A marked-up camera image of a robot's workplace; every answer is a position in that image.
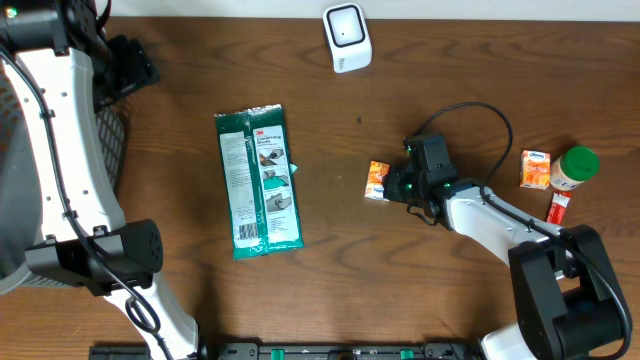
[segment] green lid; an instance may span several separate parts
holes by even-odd
[[[600,170],[598,155],[586,146],[576,146],[560,159],[564,174],[575,181],[587,181]]]

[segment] green led light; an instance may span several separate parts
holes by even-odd
[[[9,19],[13,19],[14,17],[18,16],[18,10],[14,7],[8,7],[5,10],[5,13],[7,14],[7,17]]]

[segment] small box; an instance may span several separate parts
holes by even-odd
[[[364,197],[375,200],[388,201],[384,198],[384,178],[389,174],[391,166],[389,164],[372,161],[369,166],[369,177],[367,187],[364,190]]]
[[[520,168],[520,187],[546,189],[549,187],[551,156],[540,151],[522,152]]]

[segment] green packaging with white label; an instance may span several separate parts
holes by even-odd
[[[304,247],[280,105],[215,115],[233,258]]]

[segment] wooden table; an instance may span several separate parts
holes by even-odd
[[[509,271],[497,258],[402,204],[362,196],[370,160],[402,159],[402,138],[429,114],[481,100],[515,132],[492,188],[533,216],[546,216],[551,190],[518,187],[522,150],[556,157],[584,144],[598,153],[600,174],[575,191],[564,225],[600,232],[640,319],[640,25],[368,24],[372,64],[337,75],[319,20],[111,21],[109,32],[139,38],[162,74],[123,105],[131,132],[120,205],[129,221],[157,222],[163,271],[184,309],[211,336],[265,342],[475,338],[513,322]],[[306,247],[233,261],[213,115],[275,103],[300,167]],[[433,129],[469,176],[484,177],[506,143],[482,109]],[[85,359],[96,343],[141,342],[85,289],[18,289],[0,298],[0,323],[2,359]]]

